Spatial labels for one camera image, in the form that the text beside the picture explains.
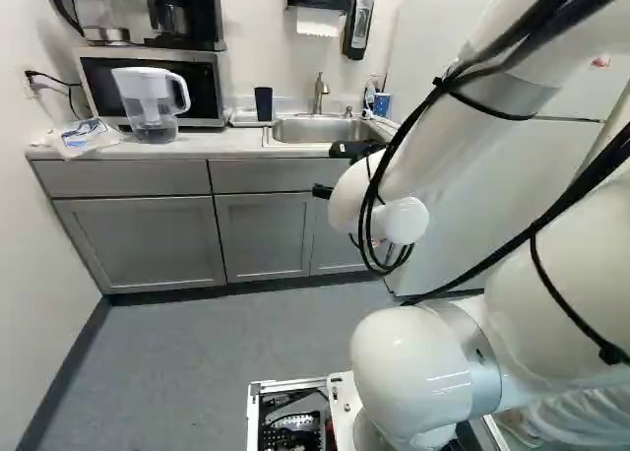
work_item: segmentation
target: sink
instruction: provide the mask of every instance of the sink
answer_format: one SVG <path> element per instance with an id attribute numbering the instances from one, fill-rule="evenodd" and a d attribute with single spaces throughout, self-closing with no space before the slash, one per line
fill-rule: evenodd
<path id="1" fill-rule="evenodd" d="M 383 141 L 367 121 L 337 116 L 290 116 L 265 128 L 266 146 L 317 146 L 329 148 L 335 141 Z"/>

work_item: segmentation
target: gray carpet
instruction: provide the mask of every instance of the gray carpet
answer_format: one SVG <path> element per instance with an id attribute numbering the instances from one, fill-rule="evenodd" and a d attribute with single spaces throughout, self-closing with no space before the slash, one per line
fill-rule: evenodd
<path id="1" fill-rule="evenodd" d="M 244 451 L 247 384 L 348 369 L 380 282 L 114 308 L 44 451 Z"/>

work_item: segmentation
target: black cup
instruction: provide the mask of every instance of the black cup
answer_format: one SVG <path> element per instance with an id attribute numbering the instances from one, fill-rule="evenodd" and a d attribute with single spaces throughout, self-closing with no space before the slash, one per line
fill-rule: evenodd
<path id="1" fill-rule="evenodd" d="M 272 121 L 274 119 L 274 89 L 271 87 L 256 87 L 256 112 L 259 121 Z"/>

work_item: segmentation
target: refrigerator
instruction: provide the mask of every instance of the refrigerator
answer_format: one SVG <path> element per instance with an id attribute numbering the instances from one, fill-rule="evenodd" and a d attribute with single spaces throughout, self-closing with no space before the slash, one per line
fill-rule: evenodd
<path id="1" fill-rule="evenodd" d="M 385 92 L 402 122 L 466 45 L 490 0 L 403 0 Z M 538 218 L 566 189 L 593 147 L 630 77 L 630 57 L 587 64 L 539 112 L 486 148 L 447 186 L 429 228 L 386 283 L 396 296 L 459 277 Z M 457 290 L 481 289 L 492 270 Z"/>

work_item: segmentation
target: countertop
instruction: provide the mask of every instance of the countertop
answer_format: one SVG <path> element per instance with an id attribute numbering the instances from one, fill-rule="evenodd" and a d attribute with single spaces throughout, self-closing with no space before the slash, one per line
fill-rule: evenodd
<path id="1" fill-rule="evenodd" d="M 375 125 L 386 139 L 393 130 Z M 123 141 L 116 146 L 99 149 L 80 157 L 82 161 L 141 161 L 155 159 L 285 159 L 327 158 L 328 145 L 263 146 L 263 128 L 231 128 L 216 132 L 180 131 L 168 144 L 140 144 Z M 30 160 L 61 160 L 51 147 L 31 145 L 26 149 Z"/>

